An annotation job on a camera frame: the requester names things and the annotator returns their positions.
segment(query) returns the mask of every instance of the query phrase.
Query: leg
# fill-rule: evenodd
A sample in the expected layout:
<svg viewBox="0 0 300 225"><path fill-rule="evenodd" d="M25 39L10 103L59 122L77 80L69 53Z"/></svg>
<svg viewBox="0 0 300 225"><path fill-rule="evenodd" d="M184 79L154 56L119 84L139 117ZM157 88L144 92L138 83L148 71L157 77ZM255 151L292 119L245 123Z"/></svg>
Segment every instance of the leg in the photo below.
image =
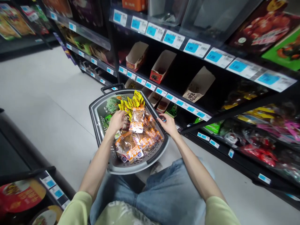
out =
<svg viewBox="0 0 300 225"><path fill-rule="evenodd" d="M135 174L119 176L106 172L90 211L91 224L95 224L110 202L123 201L134 205L137 194L144 186L144 183Z"/></svg>
<svg viewBox="0 0 300 225"><path fill-rule="evenodd" d="M213 176L211 169L203 164ZM136 201L137 209L150 220L163 225L199 224L205 207L182 159L151 175L147 179L145 192L140 193Z"/></svg>

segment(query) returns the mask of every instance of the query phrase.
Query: shopping basket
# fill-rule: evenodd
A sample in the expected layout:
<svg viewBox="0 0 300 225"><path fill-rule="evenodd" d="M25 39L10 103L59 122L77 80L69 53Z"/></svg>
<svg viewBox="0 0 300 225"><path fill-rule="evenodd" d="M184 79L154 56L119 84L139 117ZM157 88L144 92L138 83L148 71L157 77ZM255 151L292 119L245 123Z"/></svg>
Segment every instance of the shopping basket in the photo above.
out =
<svg viewBox="0 0 300 225"><path fill-rule="evenodd" d="M105 90L111 89L113 87L118 87L119 89L116 91L111 91L109 93L104 92ZM96 99L89 106L98 146L100 146L106 132L106 128L104 126L104 117L106 115L107 100L115 95L125 95L130 98L134 96L134 89L125 89L123 83L103 87L101 88L101 91L104 93L104 95ZM152 151L150 151L147 156L144 156L141 160L132 164L129 162L123 163L117 157L115 145L113 144L111 147L111 154L107 167L107 171L111 174L132 174L148 168L161 157L169 143L170 136L163 130L160 123L157 121L156 118L158 117L158 114L156 110L153 108L152 104L149 102L145 94L141 90L139 91L141 92L145 100L145 109L155 118L156 128L163 137L163 141L159 142L158 145Z"/></svg>

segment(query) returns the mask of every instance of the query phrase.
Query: cardboard display box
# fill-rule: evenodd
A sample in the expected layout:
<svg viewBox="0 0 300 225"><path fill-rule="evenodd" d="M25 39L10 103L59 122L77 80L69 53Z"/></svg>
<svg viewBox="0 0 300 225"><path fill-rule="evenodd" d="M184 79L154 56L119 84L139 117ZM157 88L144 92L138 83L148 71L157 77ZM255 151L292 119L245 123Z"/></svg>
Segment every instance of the cardboard display box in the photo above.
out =
<svg viewBox="0 0 300 225"><path fill-rule="evenodd" d="M205 95L215 79L215 76L205 66L202 67L189 84L183 97L195 103Z"/></svg>
<svg viewBox="0 0 300 225"><path fill-rule="evenodd" d="M128 56L126 56L126 67L136 72L145 61L148 46L144 42L137 42L133 45Z"/></svg>
<svg viewBox="0 0 300 225"><path fill-rule="evenodd" d="M169 50L164 50L151 69L150 80L160 84L163 78L166 76L168 69L175 57L176 53Z"/></svg>

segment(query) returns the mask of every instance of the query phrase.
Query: gray floor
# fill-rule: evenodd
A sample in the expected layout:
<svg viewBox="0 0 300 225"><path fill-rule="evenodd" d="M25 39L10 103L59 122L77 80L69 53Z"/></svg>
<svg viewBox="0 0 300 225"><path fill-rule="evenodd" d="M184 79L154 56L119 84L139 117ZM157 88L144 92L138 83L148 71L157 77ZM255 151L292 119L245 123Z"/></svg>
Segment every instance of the gray floor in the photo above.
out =
<svg viewBox="0 0 300 225"><path fill-rule="evenodd" d="M88 106L101 96L101 87L82 74L60 47L0 63L0 107L75 190L97 149ZM299 224L299 211L186 141L210 164L241 224ZM179 157L171 141L160 162L167 167Z"/></svg>

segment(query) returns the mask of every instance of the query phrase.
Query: red cardboard box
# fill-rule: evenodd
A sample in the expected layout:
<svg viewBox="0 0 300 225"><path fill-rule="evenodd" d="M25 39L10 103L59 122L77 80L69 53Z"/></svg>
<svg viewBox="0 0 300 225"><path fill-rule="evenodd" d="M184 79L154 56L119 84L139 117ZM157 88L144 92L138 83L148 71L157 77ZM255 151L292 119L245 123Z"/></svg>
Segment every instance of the red cardboard box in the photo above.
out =
<svg viewBox="0 0 300 225"><path fill-rule="evenodd" d="M152 67L150 80L153 80L156 83L160 84L164 76L167 74L168 69L175 57L176 53L169 50L164 50Z"/></svg>
<svg viewBox="0 0 300 225"><path fill-rule="evenodd" d="M300 17L290 13L297 8L297 0L265 0L238 28L229 45L249 53L266 51L299 25Z"/></svg>
<svg viewBox="0 0 300 225"><path fill-rule="evenodd" d="M145 61L148 46L144 42L137 42L133 45L128 56L126 56L126 67L136 72Z"/></svg>

